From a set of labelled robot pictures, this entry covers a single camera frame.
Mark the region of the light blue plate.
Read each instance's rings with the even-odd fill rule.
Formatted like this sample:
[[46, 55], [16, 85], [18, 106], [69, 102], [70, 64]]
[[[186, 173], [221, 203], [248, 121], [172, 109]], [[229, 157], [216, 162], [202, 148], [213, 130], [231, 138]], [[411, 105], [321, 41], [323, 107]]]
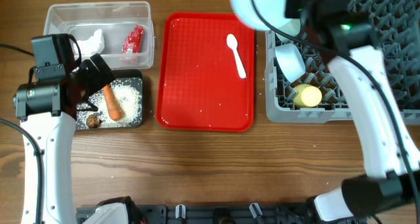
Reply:
[[[291, 21], [285, 17], [287, 0], [254, 0], [261, 16], [273, 27], [281, 28]], [[230, 0], [232, 10], [239, 20], [246, 26], [258, 30], [268, 31], [269, 28], [257, 16], [251, 0]]]

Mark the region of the white napkin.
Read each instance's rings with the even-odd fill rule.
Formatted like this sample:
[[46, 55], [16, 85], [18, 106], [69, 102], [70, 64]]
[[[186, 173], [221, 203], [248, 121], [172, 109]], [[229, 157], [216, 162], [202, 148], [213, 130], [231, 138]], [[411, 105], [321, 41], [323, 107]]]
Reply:
[[77, 40], [74, 49], [80, 48], [82, 56], [100, 54], [105, 48], [104, 35], [101, 29], [97, 29], [87, 40]]

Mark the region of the green bowl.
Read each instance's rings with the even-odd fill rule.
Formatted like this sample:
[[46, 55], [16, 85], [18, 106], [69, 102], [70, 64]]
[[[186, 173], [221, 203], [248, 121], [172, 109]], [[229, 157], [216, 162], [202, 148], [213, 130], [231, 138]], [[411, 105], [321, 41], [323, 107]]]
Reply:
[[301, 31], [301, 21], [299, 19], [291, 19], [287, 24], [284, 24], [279, 30], [287, 35], [296, 37]]

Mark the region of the orange carrot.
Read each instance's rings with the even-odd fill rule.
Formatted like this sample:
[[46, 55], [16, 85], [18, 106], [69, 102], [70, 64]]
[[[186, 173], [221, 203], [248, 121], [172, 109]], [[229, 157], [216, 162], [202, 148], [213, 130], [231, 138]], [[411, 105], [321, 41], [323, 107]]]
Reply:
[[123, 111], [120, 108], [117, 100], [113, 94], [113, 91], [109, 85], [103, 87], [104, 99], [106, 101], [106, 107], [108, 115], [113, 121], [119, 121], [123, 118]]

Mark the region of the brown food ball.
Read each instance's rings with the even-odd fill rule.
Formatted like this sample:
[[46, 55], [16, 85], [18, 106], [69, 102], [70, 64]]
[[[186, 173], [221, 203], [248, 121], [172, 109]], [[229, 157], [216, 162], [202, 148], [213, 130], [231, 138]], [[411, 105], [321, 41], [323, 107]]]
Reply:
[[86, 126], [89, 129], [99, 128], [100, 127], [100, 124], [101, 124], [100, 119], [97, 116], [93, 115], [93, 114], [90, 115], [90, 116], [88, 116], [87, 119], [86, 119]]

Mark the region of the red snack wrapper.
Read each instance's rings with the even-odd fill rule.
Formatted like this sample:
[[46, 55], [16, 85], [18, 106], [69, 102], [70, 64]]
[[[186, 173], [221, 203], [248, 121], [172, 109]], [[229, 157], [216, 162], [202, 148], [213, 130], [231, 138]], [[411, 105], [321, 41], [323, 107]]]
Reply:
[[134, 56], [134, 54], [137, 54], [140, 52], [140, 46], [142, 43], [142, 36], [144, 35], [144, 28], [141, 25], [136, 25], [129, 33], [129, 35], [126, 37], [122, 53], [125, 55], [122, 58], [122, 61], [124, 62], [130, 62], [130, 63], [137, 63], [137, 57]]

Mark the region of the light blue bowl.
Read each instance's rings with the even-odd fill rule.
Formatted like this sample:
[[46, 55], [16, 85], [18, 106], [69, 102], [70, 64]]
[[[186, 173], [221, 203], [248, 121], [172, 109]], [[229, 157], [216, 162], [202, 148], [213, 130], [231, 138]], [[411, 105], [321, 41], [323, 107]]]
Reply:
[[294, 44], [288, 43], [275, 47], [275, 55], [280, 70], [290, 83], [297, 81], [305, 74], [305, 63]]

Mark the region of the white plastic spoon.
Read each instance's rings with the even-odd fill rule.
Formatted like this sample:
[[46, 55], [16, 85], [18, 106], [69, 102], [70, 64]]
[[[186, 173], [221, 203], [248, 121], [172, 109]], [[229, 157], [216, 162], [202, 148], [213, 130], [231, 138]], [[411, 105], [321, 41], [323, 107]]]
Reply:
[[245, 79], [247, 77], [247, 74], [238, 53], [238, 42], [236, 37], [233, 34], [228, 34], [226, 37], [226, 44], [233, 52], [239, 77], [241, 79]]

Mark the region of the yellow plastic cup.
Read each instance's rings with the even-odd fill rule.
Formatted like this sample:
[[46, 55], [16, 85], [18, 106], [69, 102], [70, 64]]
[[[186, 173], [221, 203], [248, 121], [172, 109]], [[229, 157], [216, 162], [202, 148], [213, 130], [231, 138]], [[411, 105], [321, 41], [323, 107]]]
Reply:
[[300, 84], [293, 88], [297, 93], [293, 98], [293, 104], [301, 108], [318, 106], [322, 101], [322, 92], [315, 86]]

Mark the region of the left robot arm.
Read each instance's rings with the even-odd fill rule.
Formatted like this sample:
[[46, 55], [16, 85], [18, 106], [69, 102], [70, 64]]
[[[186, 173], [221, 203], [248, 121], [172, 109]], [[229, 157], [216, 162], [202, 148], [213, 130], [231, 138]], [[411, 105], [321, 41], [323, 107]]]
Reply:
[[75, 223], [71, 150], [77, 105], [115, 80], [104, 59], [82, 59], [75, 37], [31, 44], [35, 65], [13, 98], [25, 147], [23, 223]]

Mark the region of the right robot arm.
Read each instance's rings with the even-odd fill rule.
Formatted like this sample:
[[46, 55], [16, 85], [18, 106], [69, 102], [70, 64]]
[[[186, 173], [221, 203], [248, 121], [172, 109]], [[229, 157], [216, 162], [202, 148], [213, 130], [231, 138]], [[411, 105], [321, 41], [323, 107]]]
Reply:
[[314, 199], [322, 221], [363, 218], [419, 203], [419, 149], [392, 94], [382, 50], [364, 14], [348, 0], [285, 0], [285, 16], [306, 28], [345, 96], [362, 145], [365, 173]]

